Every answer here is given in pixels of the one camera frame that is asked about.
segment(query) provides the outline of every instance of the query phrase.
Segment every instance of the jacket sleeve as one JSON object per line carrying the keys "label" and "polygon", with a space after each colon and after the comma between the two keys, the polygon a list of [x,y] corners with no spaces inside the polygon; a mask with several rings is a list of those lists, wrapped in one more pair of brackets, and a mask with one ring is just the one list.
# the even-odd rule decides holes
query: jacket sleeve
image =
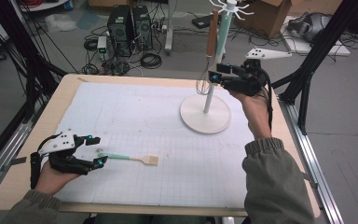
{"label": "jacket sleeve", "polygon": [[48,194],[29,190],[16,203],[1,224],[52,224],[57,222],[61,201]]}
{"label": "jacket sleeve", "polygon": [[310,198],[293,157],[278,138],[258,139],[245,146],[247,158],[245,210],[252,224],[313,223]]}

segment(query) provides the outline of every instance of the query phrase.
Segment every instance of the teal handle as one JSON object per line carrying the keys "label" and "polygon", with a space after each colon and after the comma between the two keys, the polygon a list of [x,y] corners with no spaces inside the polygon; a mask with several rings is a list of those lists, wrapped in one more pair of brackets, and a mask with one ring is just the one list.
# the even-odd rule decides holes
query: teal handle
{"label": "teal handle", "polygon": [[110,153],[98,153],[99,157],[105,157],[107,156],[109,159],[119,159],[119,160],[129,160],[129,156],[122,156],[117,154],[110,154]]}

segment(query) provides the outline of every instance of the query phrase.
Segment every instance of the floor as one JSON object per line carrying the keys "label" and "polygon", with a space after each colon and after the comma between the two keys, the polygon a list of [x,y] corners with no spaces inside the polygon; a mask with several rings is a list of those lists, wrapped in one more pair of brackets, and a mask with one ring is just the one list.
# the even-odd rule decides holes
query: floor
{"label": "floor", "polygon": [[[190,9],[181,8],[173,14],[174,24],[195,28],[190,20],[194,15]],[[77,22],[79,28],[71,32],[51,34],[53,41],[67,56],[74,68],[66,62],[55,47],[42,35],[47,44],[47,52],[52,62],[63,70],[75,72],[85,64],[86,51],[83,49],[84,36],[90,31],[104,26],[107,17],[84,8],[66,12],[53,9],[38,14],[67,13]],[[225,63],[241,64],[245,53],[257,45],[266,44],[265,40],[240,34],[227,41]],[[166,77],[196,79],[205,66],[205,34],[189,31],[175,32],[172,53],[167,56],[162,51],[162,66],[158,69],[131,69],[127,76]],[[285,51],[285,45],[270,44],[263,49]],[[350,57],[324,59],[316,71],[310,88],[310,101],[307,114],[307,132],[316,156],[327,180],[328,186],[337,203],[345,223],[358,223],[358,49],[349,49]],[[286,77],[302,64],[304,56],[294,54],[291,58],[263,61],[262,67],[269,73],[271,81]],[[283,92],[285,86],[275,90]],[[10,59],[0,61],[0,133],[6,128],[25,101],[21,83]],[[0,220],[6,212],[0,211]],[[59,223],[82,223],[88,214],[62,213]],[[324,215],[316,223],[328,223]]]}

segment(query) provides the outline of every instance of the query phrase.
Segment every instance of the desk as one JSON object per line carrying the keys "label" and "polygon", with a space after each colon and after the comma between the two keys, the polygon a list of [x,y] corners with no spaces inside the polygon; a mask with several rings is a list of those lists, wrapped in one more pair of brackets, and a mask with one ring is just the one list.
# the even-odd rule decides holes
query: desk
{"label": "desk", "polygon": [[[82,82],[102,82],[127,85],[148,85],[164,87],[188,87],[195,86],[195,80],[164,79],[146,77],[100,77],[86,75],[68,75],[62,80],[60,86],[52,96],[48,106],[41,115],[39,121],[29,135],[28,140],[19,152],[18,158],[29,157],[38,145],[47,137],[55,134],[62,116],[76,95],[76,90]],[[288,150],[300,169],[303,165],[296,152],[294,141],[284,120],[282,111],[279,109],[277,100],[273,99],[274,122],[273,135],[283,140]],[[14,165],[0,185],[0,210],[8,210],[18,202],[29,189],[30,165],[26,163]],[[316,217],[320,215],[319,206],[316,203],[310,184],[307,183],[313,212]],[[135,214],[176,214],[176,215],[199,215],[218,217],[244,217],[244,209],[218,209],[218,208],[194,208],[194,207],[168,207],[168,206],[140,206],[101,203],[63,203],[62,211],[65,212],[88,212],[88,213],[135,213]]]}

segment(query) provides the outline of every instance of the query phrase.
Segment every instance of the white coat stand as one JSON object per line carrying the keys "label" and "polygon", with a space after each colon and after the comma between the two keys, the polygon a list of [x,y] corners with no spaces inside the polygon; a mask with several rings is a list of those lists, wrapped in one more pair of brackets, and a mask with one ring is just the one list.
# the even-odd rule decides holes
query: white coat stand
{"label": "white coat stand", "polygon": [[[215,66],[222,62],[232,15],[235,14],[240,20],[244,20],[239,16],[238,12],[244,15],[252,15],[254,13],[241,11],[240,9],[247,8],[249,5],[236,7],[236,0],[227,0],[226,4],[218,0],[221,5],[215,4],[212,0],[210,2],[212,5],[222,8],[219,10],[219,13],[224,11],[217,38],[217,48],[214,57]],[[193,95],[187,97],[181,104],[180,113],[182,120],[190,129],[196,132],[208,134],[220,133],[231,122],[231,110],[228,104],[219,97],[213,96],[213,89],[214,85],[209,83],[208,95]]]}

